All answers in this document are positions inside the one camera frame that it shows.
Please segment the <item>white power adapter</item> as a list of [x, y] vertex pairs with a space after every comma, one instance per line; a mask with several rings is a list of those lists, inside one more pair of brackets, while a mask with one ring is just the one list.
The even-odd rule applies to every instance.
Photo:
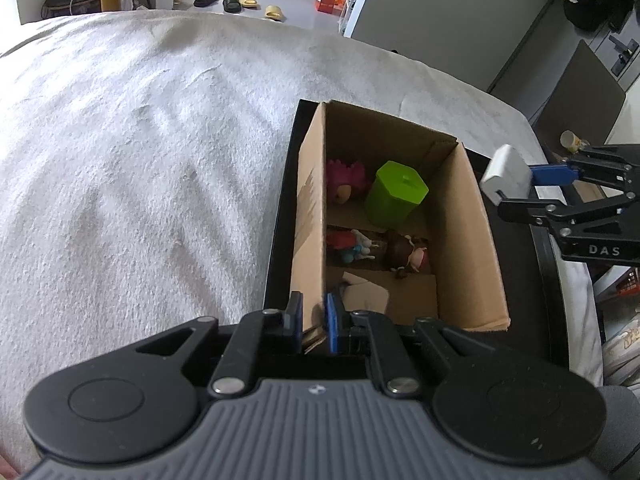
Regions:
[[532, 170], [509, 144], [495, 151], [480, 179], [480, 189], [495, 206], [503, 200], [525, 200], [531, 185]]

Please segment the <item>grey blue small box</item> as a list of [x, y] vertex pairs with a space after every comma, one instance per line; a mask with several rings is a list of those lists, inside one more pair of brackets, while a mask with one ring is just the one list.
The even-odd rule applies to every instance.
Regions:
[[384, 271], [345, 270], [340, 284], [342, 301], [347, 311], [366, 310], [384, 314], [390, 303], [390, 278]]

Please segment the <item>brown hair doll figure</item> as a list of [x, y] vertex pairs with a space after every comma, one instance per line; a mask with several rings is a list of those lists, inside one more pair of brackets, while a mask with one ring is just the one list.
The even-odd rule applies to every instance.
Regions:
[[386, 249], [382, 258], [386, 270], [400, 280], [409, 274], [420, 274], [430, 270], [430, 257], [426, 239], [400, 234], [395, 230], [384, 233]]

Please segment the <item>green plastic cup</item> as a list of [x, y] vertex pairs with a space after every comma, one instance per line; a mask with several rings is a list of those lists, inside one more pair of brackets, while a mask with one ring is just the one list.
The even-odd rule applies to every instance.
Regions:
[[428, 186], [414, 168], [389, 160], [378, 168], [364, 208], [375, 226], [397, 229], [422, 204], [428, 192]]

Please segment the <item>brown cardboard box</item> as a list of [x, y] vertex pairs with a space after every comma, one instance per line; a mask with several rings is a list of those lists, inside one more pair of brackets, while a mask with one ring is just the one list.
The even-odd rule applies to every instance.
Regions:
[[494, 239], [463, 144], [366, 108], [317, 106], [298, 151], [291, 288], [323, 323], [346, 270], [388, 292], [397, 324], [436, 316], [473, 332], [511, 323]]

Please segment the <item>small colourful toy figure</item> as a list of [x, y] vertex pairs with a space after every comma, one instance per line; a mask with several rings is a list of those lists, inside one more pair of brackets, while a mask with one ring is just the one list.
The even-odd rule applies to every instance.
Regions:
[[340, 255], [344, 263], [374, 259], [375, 254], [372, 250], [380, 248], [380, 244], [358, 230], [329, 232], [326, 236], [326, 244]]

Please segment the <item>pink hair doll figure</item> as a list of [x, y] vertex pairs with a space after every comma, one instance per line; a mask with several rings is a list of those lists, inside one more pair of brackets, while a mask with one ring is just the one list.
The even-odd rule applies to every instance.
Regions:
[[326, 163], [326, 195], [331, 203], [347, 203], [366, 194], [369, 188], [366, 167], [359, 160], [345, 164], [339, 159], [330, 159]]

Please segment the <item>stacked paper cups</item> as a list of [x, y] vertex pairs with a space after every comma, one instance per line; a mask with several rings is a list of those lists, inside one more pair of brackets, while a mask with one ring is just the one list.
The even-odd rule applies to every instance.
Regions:
[[559, 141], [562, 148], [570, 154], [575, 154], [590, 145], [587, 140], [580, 138], [572, 130], [564, 130], [560, 134]]

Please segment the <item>grey metal shelf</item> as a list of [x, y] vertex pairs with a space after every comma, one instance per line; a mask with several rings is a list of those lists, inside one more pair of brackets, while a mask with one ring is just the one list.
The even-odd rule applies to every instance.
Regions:
[[613, 337], [639, 313], [639, 269], [612, 266], [593, 285], [599, 321]]

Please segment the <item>dark folded board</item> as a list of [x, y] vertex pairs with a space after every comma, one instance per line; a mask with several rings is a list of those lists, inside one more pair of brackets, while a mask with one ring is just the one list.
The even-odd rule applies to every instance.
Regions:
[[584, 40], [542, 109], [533, 129], [544, 150], [567, 155], [561, 134], [568, 130], [591, 145], [605, 144], [626, 92]]

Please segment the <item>white fluffy blanket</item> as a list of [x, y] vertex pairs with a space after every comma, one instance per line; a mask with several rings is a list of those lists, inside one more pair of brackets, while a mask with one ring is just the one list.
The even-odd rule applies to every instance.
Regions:
[[329, 32], [210, 12], [51, 18], [1, 34], [1, 453], [49, 374], [264, 299], [300, 100], [341, 101], [546, 159], [523, 114]]

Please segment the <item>yellow slipper left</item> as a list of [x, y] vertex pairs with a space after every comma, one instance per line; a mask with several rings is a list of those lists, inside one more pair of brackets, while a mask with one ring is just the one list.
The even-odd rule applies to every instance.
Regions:
[[259, 8], [257, 0], [240, 0], [243, 9], [256, 10]]

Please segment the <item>black slipper right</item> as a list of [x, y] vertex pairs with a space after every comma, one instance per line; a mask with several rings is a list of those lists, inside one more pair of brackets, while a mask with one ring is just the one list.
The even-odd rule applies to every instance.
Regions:
[[240, 13], [243, 9], [240, 0], [222, 0], [222, 7], [224, 8], [224, 12], [231, 14]]

